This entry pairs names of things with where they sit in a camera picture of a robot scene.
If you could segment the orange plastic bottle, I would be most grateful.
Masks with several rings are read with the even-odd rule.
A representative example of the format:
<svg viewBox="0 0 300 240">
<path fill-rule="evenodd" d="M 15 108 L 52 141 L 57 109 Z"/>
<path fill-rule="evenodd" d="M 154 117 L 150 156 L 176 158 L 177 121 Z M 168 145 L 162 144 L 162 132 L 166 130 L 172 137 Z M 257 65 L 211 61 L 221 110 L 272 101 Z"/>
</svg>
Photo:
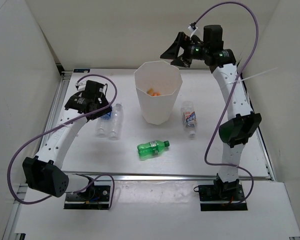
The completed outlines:
<svg viewBox="0 0 300 240">
<path fill-rule="evenodd" d="M 155 91 L 153 88 L 150 88 L 146 93 L 152 97 L 161 96 L 161 93 L 159 91 Z"/>
</svg>

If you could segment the clear bottle blue white label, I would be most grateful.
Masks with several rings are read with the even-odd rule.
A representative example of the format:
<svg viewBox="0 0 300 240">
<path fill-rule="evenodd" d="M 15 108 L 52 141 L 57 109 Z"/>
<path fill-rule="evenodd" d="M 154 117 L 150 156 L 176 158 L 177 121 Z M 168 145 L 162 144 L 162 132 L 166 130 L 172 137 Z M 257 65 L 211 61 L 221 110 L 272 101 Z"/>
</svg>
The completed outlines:
<svg viewBox="0 0 300 240">
<path fill-rule="evenodd" d="M 196 136 L 197 116 L 192 101 L 184 101 L 181 105 L 181 116 L 184 130 L 189 138 L 193 139 Z"/>
</svg>

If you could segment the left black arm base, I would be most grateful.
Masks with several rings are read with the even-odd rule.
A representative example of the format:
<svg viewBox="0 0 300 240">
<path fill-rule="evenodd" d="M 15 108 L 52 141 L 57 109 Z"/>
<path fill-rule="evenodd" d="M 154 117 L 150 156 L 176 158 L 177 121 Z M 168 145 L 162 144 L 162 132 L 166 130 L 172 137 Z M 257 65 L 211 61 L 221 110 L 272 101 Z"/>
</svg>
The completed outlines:
<svg viewBox="0 0 300 240">
<path fill-rule="evenodd" d="M 78 174 L 78 176 L 86 178 L 91 185 L 79 193 L 67 193 L 63 208 L 65 210 L 109 210 L 112 207 L 115 192 L 114 178 L 109 174 L 101 174 L 96 177 L 97 179 L 83 174 Z M 95 185 L 100 177 L 105 176 L 111 178 L 112 186 Z"/>
</svg>

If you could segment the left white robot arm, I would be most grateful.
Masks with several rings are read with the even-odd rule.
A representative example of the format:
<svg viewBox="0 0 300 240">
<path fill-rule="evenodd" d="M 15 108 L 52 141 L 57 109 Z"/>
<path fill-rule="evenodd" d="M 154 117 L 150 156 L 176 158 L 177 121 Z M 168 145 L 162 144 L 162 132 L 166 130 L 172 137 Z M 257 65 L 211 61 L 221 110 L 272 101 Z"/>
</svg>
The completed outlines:
<svg viewBox="0 0 300 240">
<path fill-rule="evenodd" d="M 112 110 L 104 94 L 106 86 L 87 80 L 85 87 L 68 99 L 60 117 L 60 128 L 51 133 L 34 157 L 26 157 L 22 163 L 29 188 L 54 197 L 66 192 L 70 179 L 61 168 L 75 137 L 88 121 Z"/>
</svg>

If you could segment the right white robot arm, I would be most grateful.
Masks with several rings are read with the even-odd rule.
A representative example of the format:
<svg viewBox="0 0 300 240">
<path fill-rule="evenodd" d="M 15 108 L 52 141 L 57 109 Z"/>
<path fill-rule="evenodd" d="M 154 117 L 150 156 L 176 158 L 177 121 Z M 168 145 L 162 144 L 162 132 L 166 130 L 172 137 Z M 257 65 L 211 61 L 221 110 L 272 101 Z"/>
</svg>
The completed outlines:
<svg viewBox="0 0 300 240">
<path fill-rule="evenodd" d="M 238 167 L 242 151 L 254 134 L 262 117 L 253 112 L 240 83 L 235 56 L 224 48 L 223 29 L 220 25 L 203 28 L 203 38 L 198 37 L 198 27 L 189 26 L 191 35 L 179 32 L 172 45 L 160 55 L 171 65 L 189 68 L 192 61 L 204 61 L 216 79 L 224 102 L 227 121 L 217 123 L 217 134 L 223 142 L 222 162 L 214 180 L 214 193 L 220 200 L 228 199 L 239 187 Z"/>
</svg>

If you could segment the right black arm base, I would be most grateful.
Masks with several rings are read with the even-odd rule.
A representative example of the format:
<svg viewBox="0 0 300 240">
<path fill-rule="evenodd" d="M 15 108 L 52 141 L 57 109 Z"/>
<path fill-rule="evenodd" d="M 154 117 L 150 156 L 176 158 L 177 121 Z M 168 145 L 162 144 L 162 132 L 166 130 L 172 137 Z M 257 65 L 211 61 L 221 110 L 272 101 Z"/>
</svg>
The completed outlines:
<svg viewBox="0 0 300 240">
<path fill-rule="evenodd" d="M 217 175 L 213 183 L 202 183 L 193 188 L 199 195 L 201 212 L 247 211 L 243 186 L 239 179 L 222 182 Z"/>
</svg>

